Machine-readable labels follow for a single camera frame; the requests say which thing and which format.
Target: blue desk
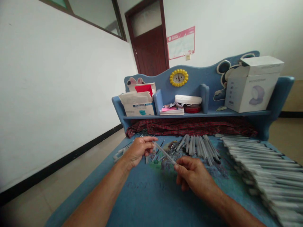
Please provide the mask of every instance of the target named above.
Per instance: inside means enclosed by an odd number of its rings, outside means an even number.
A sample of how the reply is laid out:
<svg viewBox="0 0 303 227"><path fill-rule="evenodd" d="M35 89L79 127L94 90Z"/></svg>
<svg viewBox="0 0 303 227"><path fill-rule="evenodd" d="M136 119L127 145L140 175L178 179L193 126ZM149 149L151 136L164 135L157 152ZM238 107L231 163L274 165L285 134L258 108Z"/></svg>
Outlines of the blue desk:
<svg viewBox="0 0 303 227"><path fill-rule="evenodd" d="M158 137L164 145L181 137ZM61 226L76 207L95 188L114 165L113 156L133 138L125 138L117 148L87 177L87 179L57 208L45 226ZM250 196L248 187L233 168L226 148L214 136L210 140L221 154L221 164L209 167L218 186L240 203L266 226L279 226L262 205L259 197ZM277 150L268 142L267 146ZM166 161L145 164L145 158L134 168L113 208L107 226L225 226L226 224L191 191L182 192L176 185L176 172Z"/></svg>

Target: person's left hand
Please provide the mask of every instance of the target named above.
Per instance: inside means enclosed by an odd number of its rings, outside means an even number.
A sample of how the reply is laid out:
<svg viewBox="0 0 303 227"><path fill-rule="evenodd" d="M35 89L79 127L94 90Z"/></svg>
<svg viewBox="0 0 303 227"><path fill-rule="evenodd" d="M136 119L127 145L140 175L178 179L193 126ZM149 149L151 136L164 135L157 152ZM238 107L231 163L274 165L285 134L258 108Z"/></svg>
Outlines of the person's left hand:
<svg viewBox="0 0 303 227"><path fill-rule="evenodd" d="M122 160L130 163L130 169L136 167L142 159L142 155L149 156L154 148L153 141L158 141L156 137L139 137L128 148L125 154L121 157Z"/></svg>

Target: red lid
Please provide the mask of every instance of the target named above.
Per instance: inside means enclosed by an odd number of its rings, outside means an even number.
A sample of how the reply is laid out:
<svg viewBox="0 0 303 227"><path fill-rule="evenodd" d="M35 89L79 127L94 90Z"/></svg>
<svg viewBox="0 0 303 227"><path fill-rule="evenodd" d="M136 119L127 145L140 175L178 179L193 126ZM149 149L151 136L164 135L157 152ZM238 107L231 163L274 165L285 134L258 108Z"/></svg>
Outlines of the red lid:
<svg viewBox="0 0 303 227"><path fill-rule="evenodd" d="M189 113L189 114L196 114L201 111L201 106L200 105L184 105L184 112Z"/></svg>

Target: poster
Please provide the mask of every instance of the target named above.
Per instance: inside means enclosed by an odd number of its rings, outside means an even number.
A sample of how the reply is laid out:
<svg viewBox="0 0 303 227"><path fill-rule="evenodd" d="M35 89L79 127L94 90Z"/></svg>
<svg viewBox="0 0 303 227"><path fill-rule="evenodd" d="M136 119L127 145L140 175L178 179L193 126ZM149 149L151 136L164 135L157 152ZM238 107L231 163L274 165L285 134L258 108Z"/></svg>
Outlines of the poster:
<svg viewBox="0 0 303 227"><path fill-rule="evenodd" d="M195 26L167 38L169 60L195 52Z"/></svg>

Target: plaid cloth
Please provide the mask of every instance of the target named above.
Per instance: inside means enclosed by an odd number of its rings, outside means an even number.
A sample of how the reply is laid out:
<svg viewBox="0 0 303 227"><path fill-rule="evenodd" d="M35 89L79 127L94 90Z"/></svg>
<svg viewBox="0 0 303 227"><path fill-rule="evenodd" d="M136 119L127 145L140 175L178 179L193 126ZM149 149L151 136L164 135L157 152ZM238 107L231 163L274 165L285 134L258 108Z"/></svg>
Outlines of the plaid cloth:
<svg viewBox="0 0 303 227"><path fill-rule="evenodd" d="M240 134L254 137L255 128L244 117L168 118L138 120L127 129L126 136L147 129L156 136L202 136L204 134Z"/></svg>

